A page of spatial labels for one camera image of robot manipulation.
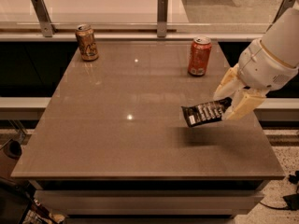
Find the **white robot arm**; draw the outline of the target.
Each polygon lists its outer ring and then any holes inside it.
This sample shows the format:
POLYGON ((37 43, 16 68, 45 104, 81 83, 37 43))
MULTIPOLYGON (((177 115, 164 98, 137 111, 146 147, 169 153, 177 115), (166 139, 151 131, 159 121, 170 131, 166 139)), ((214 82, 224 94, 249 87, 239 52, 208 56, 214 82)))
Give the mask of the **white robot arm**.
POLYGON ((231 105, 221 116, 236 120, 246 116, 266 99, 270 91, 284 87, 298 74, 299 8, 291 7, 266 33, 242 51, 215 90, 215 100, 230 97, 231 105))

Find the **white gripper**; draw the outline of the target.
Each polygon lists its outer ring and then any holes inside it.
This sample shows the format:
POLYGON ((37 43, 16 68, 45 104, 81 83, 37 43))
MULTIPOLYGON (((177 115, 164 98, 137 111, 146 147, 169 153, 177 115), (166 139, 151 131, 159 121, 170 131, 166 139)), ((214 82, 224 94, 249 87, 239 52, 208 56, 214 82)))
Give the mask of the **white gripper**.
POLYGON ((214 92, 214 100, 234 95, 222 119, 241 119, 253 111, 264 102, 268 90, 281 89, 298 74, 298 64, 297 51, 272 52, 262 39, 253 40, 241 53, 238 63, 227 70, 214 92), (245 85, 252 89, 241 89, 245 85))

